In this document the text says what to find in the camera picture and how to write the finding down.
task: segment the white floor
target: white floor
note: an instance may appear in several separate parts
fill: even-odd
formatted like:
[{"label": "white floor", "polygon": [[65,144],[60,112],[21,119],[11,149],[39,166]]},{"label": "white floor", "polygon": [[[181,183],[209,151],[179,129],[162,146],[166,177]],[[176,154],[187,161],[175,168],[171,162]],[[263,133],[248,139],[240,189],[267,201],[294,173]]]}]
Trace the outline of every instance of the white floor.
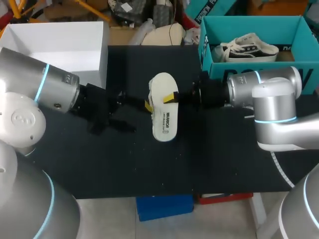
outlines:
[{"label": "white floor", "polygon": [[[285,193],[262,194],[266,212]],[[195,205],[194,211],[140,222],[135,198],[78,200],[88,239],[255,239],[248,200]]]}]

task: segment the yellow pole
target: yellow pole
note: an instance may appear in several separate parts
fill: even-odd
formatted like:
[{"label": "yellow pole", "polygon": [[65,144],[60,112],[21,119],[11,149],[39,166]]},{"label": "yellow pole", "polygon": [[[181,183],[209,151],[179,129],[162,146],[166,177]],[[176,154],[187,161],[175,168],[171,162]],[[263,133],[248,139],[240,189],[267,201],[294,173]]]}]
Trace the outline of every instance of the yellow pole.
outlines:
[{"label": "yellow pole", "polygon": [[95,15],[99,16],[101,19],[103,19],[104,21],[110,22],[111,19],[108,16],[105,16],[104,14],[100,13],[99,11],[95,10],[94,8],[92,8],[90,5],[86,4],[85,2],[81,1],[81,0],[74,0],[75,2],[77,2],[78,4],[80,4],[82,7],[88,9],[90,12],[94,13]]},{"label": "yellow pole", "polygon": [[4,30],[5,30],[5,27],[4,27],[4,29],[2,29],[2,30],[0,31],[0,38],[2,37],[2,34],[3,34]]},{"label": "yellow pole", "polygon": [[21,14],[20,14],[18,6],[15,3],[15,0],[9,0],[9,4],[10,4],[11,9],[13,11],[14,17],[17,19],[21,18]]},{"label": "yellow pole", "polygon": [[39,0],[35,5],[30,7],[28,10],[24,11],[24,13],[22,13],[22,16],[26,15],[28,12],[32,11],[35,7],[37,7],[43,3],[44,3],[44,0]]},{"label": "yellow pole", "polygon": [[26,4],[26,0],[20,0],[19,6],[18,6],[19,12],[22,12],[22,9],[24,8],[25,4]]}]

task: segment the black mat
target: black mat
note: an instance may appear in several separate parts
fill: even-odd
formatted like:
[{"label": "black mat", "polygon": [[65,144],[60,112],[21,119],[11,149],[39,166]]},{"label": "black mat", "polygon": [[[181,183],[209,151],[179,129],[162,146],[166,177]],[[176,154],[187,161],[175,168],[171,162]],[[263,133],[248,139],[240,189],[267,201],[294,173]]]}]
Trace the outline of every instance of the black mat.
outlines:
[{"label": "black mat", "polygon": [[[170,73],[183,91],[199,71],[192,46],[109,47],[107,89],[115,94],[126,87],[146,99],[157,73]],[[317,112],[318,103],[317,97],[301,97],[298,116]],[[46,134],[30,159],[76,198],[289,190],[270,153],[257,146],[253,118],[244,118],[250,110],[180,107],[178,136],[168,143],[154,139],[151,116],[127,106],[115,118],[138,131],[107,129],[102,136],[89,135],[81,119],[43,111]],[[293,183],[319,162],[319,151],[276,155]]]}]

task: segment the white shoelace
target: white shoelace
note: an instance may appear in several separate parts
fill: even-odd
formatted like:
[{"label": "white shoelace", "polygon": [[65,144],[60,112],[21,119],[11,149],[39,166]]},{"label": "white shoelace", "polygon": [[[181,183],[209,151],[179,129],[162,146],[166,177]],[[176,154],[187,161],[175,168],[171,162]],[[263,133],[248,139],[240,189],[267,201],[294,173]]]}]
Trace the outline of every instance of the white shoelace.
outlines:
[{"label": "white shoelace", "polygon": [[221,43],[220,45],[222,47],[226,46],[227,49],[224,51],[223,55],[222,55],[222,58],[221,58],[221,61],[220,62],[225,62],[225,59],[229,58],[229,53],[231,50],[233,51],[242,51],[242,50],[245,50],[242,46],[238,45],[236,43],[236,39],[235,38],[234,40],[232,40],[231,42],[229,43]]}]

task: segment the cardboard box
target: cardboard box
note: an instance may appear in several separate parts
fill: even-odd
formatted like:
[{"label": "cardboard box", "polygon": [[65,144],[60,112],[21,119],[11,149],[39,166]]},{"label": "cardboard box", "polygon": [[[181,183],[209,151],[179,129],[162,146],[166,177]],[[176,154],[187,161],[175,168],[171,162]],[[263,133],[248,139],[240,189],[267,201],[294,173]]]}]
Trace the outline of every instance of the cardboard box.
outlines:
[{"label": "cardboard box", "polygon": [[298,16],[307,9],[308,0],[248,0],[247,15],[251,16]]},{"label": "cardboard box", "polygon": [[204,16],[223,16],[236,0],[191,0],[185,13],[198,24]]},{"label": "cardboard box", "polygon": [[109,45],[128,45],[138,28],[130,27],[111,27]]},{"label": "cardboard box", "polygon": [[[214,46],[250,32],[281,50],[291,51],[295,61],[213,62]],[[225,81],[229,74],[295,66],[303,79],[303,94],[312,94],[319,84],[319,44],[300,16],[206,16],[201,24],[198,54],[202,70],[208,71],[211,79]]]},{"label": "cardboard box", "polygon": [[102,21],[10,24],[0,46],[76,74],[104,88],[109,26]]}]

